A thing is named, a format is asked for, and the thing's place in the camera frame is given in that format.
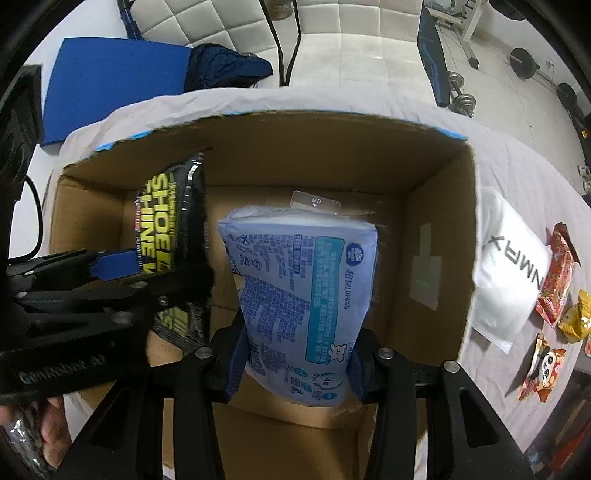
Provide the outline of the left hand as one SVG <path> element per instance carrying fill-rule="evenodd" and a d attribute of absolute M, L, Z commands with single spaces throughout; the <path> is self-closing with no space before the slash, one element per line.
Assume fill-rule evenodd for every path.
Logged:
<path fill-rule="evenodd" d="M 41 439 L 41 451 L 48 465 L 57 468 L 72 440 L 65 415 L 64 398 L 50 397 L 31 406 L 33 412 L 33 427 Z"/>

